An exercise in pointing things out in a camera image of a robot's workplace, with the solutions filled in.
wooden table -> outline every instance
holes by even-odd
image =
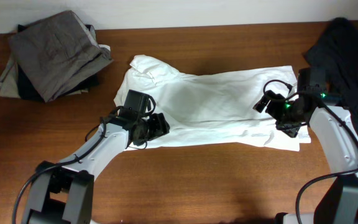
[[[89,94],[47,104],[0,98],[0,223],[10,222],[17,193],[36,165],[57,162],[79,148],[99,116],[114,108],[112,99],[135,55],[197,75],[281,65],[297,72],[308,66],[302,53],[326,24],[97,31],[98,42],[112,47],[115,61],[100,72],[101,84]],[[0,35],[0,74],[9,56],[8,37]],[[329,172],[313,133],[311,138],[300,152],[237,143],[124,152],[95,183],[93,218],[102,223],[259,223],[278,212],[293,213],[300,187]],[[301,210],[312,212],[331,183],[310,187]]]

brown tabletop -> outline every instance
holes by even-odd
[[[88,94],[50,103],[0,98],[0,223],[10,223],[19,189],[41,161],[57,162],[84,143],[85,134],[115,106],[129,62],[149,55],[181,72],[205,75],[308,64],[302,57],[326,23],[262,24],[172,29],[99,30],[114,62]],[[0,74],[9,57],[0,35]],[[303,184],[329,167],[313,133],[300,152],[244,144],[146,149],[118,155],[98,177],[93,219],[101,223],[219,223],[293,213]],[[312,212],[331,185],[325,180],[302,197]],[[27,194],[22,199],[21,220]]]

power cord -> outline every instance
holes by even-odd
[[[17,215],[17,208],[19,207],[19,202],[24,194],[24,191],[26,190],[26,188],[33,182],[35,181],[40,175],[55,170],[57,168],[63,167],[63,166],[67,166],[70,164],[74,164],[76,162],[80,162],[83,158],[85,158],[89,153],[91,153],[93,151],[93,149],[95,149],[99,143],[106,137],[106,129],[107,129],[107,124],[106,121],[103,118],[100,118],[100,122],[103,125],[103,132],[100,135],[100,138],[84,153],[82,154],[80,157],[76,157],[74,160],[72,161],[67,161],[67,162],[59,162],[57,164],[55,164],[54,166],[51,166],[49,168],[46,168],[44,170],[38,171],[35,174],[33,174],[23,185],[23,187],[21,188],[14,207],[13,207],[13,212],[12,212],[12,224],[16,224],[16,215]]]
[[[281,100],[278,100],[278,99],[273,99],[271,97],[269,97],[267,94],[266,94],[266,86],[269,84],[269,83],[272,83],[272,82],[280,82],[282,84],[284,84],[289,90],[292,89],[292,86],[286,82],[283,82],[281,80],[270,80],[269,82],[267,82],[265,85],[264,85],[264,88],[263,88],[263,93],[264,93],[264,96],[266,98],[268,98],[270,101],[273,101],[273,102],[285,102],[291,98],[293,98],[294,96],[296,95],[308,95],[310,96],[313,100],[315,100],[315,102],[322,108],[324,108],[331,116],[333,116],[337,121],[338,123],[341,125],[341,127],[343,127],[346,132],[350,135],[351,139],[353,140],[354,144],[356,145],[356,148],[358,150],[358,140],[357,138],[354,136],[353,132],[350,130],[350,128],[346,125],[346,122],[344,122],[340,117],[338,117],[331,109],[329,109],[329,107],[318,97],[316,97],[315,95],[312,95],[310,93],[307,93],[305,91],[298,91],[294,94],[292,94],[291,96],[288,96],[286,97],[285,99],[281,99]],[[343,172],[337,172],[337,173],[333,173],[333,174],[327,174],[327,175],[322,175],[321,177],[317,177],[317,178],[314,178],[313,180],[307,182],[304,186],[302,186],[302,188],[299,190],[298,192],[298,195],[296,196],[296,202],[295,202],[295,215],[296,215],[296,219],[298,220],[298,223],[299,224],[302,224],[302,220],[301,220],[301,215],[300,215],[300,201],[301,201],[301,196],[303,194],[303,192],[309,187],[311,186],[312,184],[316,183],[316,182],[319,182],[320,180],[325,180],[325,179],[329,179],[329,178],[333,178],[333,177],[339,177],[341,175],[351,175],[351,174],[355,174],[358,172],[358,168],[356,169],[352,169],[352,170],[348,170],[348,171],[343,171]]]

folded white cloth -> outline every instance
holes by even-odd
[[[128,90],[151,95],[155,113],[163,113],[170,133],[148,142],[148,148],[241,142],[259,147],[299,151],[310,142],[306,127],[297,138],[275,129],[275,120],[252,107],[262,97],[263,85],[273,79],[296,83],[291,66],[189,75],[146,55],[135,56],[114,102],[123,105]],[[288,95],[285,85],[272,83],[269,90]]]

wood grain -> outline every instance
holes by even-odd
[[[133,56],[153,56],[197,75],[281,65],[297,72],[308,66],[302,53],[325,26],[97,31],[98,42],[112,47],[115,62],[100,72],[101,84],[89,94],[47,104],[0,98],[0,223],[10,222],[17,193],[36,165],[57,162],[79,148],[99,116],[114,108],[112,99]],[[0,35],[0,74],[9,56],[8,36]],[[101,223],[262,223],[278,212],[293,213],[300,187],[329,172],[316,136],[311,137],[300,152],[236,143],[124,152],[95,183],[93,218]],[[331,182],[308,189],[302,211],[312,212]]]

